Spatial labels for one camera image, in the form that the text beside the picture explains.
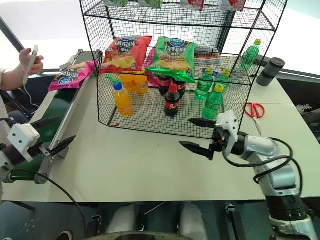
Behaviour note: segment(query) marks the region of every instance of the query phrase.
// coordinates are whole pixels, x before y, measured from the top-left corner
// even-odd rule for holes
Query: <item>green bottle cap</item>
[[[205,73],[206,74],[209,74],[209,75],[212,75],[214,73],[214,68],[213,67],[208,67],[206,70],[205,70]]]
[[[223,86],[222,84],[217,84],[214,86],[214,91],[216,93],[222,93],[225,89],[225,86]]]
[[[261,39],[258,39],[258,38],[257,38],[257,39],[254,41],[254,44],[260,45],[261,42],[262,42]]]
[[[223,76],[229,77],[230,74],[231,74],[231,70],[229,68],[222,69],[222,75]]]

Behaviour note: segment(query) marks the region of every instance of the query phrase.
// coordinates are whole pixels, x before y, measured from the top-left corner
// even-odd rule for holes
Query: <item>red scissors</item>
[[[247,111],[247,106],[248,105],[251,108],[250,112]],[[265,113],[266,113],[265,107],[260,103],[248,102],[245,105],[244,111],[249,117],[251,117],[254,120],[256,129],[258,130],[258,133],[261,136],[261,130],[260,130],[260,127],[259,127],[259,119],[261,119],[265,115]]]

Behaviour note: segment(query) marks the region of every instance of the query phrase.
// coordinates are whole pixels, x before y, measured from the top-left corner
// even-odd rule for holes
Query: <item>wire basket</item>
[[[115,105],[113,82],[107,74],[97,77],[98,119],[109,126],[138,131],[210,138],[212,130],[194,126],[188,119],[203,118],[204,102],[195,99],[198,80],[203,69],[230,68],[229,87],[219,112],[233,110],[241,123],[252,84],[260,64],[249,70],[240,67],[242,56],[261,39],[259,55],[264,59],[278,29],[287,0],[247,0],[243,11],[220,10],[220,0],[206,0],[203,11],[180,7],[180,0],[163,0],[161,8],[139,7],[130,0],[126,7],[108,7],[103,0],[80,0],[81,11],[93,58],[104,52],[115,37],[152,36],[148,57],[158,37],[179,38],[198,44],[205,55],[220,54],[219,60],[195,58],[195,83],[188,84],[174,117],[164,113],[164,98],[149,85],[145,94],[130,93],[134,114],[122,116]]]

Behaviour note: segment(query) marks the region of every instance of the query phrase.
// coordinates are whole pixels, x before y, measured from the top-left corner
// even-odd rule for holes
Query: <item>table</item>
[[[209,146],[208,139],[106,127],[98,122],[96,79],[91,77],[68,124],[65,137],[76,134],[65,160],[55,162],[50,177],[76,201],[214,201],[263,200],[253,169],[229,165],[221,153],[213,161],[193,154],[179,141]],[[303,197],[320,196],[320,145],[279,82],[253,84],[249,101],[264,104],[263,136],[289,143],[304,176]],[[243,117],[241,131],[258,135],[254,121]],[[236,156],[233,161],[245,163]],[[70,202],[50,183],[4,184],[3,200]]]

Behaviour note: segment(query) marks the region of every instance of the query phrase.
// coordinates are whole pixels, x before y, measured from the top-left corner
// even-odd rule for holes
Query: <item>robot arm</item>
[[[0,180],[12,183],[10,173],[16,165],[25,161],[31,162],[35,156],[41,154],[46,157],[54,156],[69,146],[76,136],[67,138],[56,148],[49,150],[44,147],[37,132],[37,129],[46,127],[58,119],[60,117],[48,117],[31,124],[19,124],[13,118],[0,119],[6,121],[11,128],[7,137],[11,145],[0,143]]]
[[[192,142],[181,141],[185,148],[209,160],[213,159],[214,152],[222,152],[225,160],[235,167],[253,167],[256,174],[254,180],[265,195],[269,208],[269,218],[275,232],[273,239],[318,239],[312,220],[300,198],[300,167],[297,164],[301,177],[299,189],[296,174],[288,164],[290,161],[296,161],[287,143],[276,138],[250,136],[243,132],[238,134],[239,124],[233,111],[219,114],[216,122],[202,118],[192,118],[189,121],[200,127],[213,128],[214,132],[209,149]],[[280,155],[277,142],[289,148],[289,156]],[[230,154],[237,155],[249,163],[232,162],[228,159]]]

